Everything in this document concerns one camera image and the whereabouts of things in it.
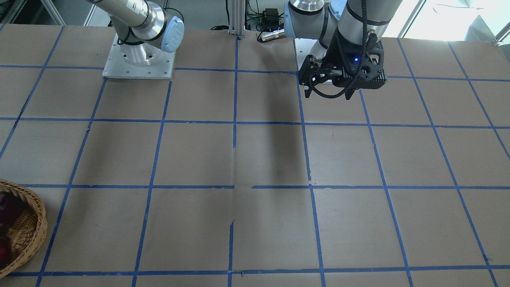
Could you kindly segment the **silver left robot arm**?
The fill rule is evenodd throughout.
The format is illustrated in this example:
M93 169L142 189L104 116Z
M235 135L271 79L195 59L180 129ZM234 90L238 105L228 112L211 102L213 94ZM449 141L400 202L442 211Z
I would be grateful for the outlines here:
M315 40L298 70L305 97L349 100L359 89L387 82L381 38L400 0L288 0L284 32Z

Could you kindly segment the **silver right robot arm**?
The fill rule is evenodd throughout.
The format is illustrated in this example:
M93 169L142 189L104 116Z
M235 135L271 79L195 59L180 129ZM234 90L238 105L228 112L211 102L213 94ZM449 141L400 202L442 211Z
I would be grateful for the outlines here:
M175 52L184 38L184 22L147 0L90 0L108 13L117 33L117 44L149 44L166 53Z

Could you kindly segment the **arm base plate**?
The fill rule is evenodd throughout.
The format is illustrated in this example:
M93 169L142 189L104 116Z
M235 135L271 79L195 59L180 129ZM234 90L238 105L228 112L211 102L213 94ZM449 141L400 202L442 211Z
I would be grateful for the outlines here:
M102 76L108 79L171 80L175 53L166 53L147 43L119 45L115 35Z
M296 65L298 72L308 55L313 55L317 59L321 59L326 55L326 49L317 44L317 39L295 38L294 47L296 54Z

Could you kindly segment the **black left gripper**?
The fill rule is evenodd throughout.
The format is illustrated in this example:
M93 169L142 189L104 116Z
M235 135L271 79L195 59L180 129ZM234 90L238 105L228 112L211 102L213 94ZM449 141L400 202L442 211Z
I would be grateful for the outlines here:
M333 84L368 84L375 82L375 34L365 36L362 44L348 41L342 34L334 34L326 56L321 60L313 55L307 55L298 71L300 85L305 87L305 98L309 98L318 84L329 80ZM345 99L350 100L357 90L356 86L345 88Z

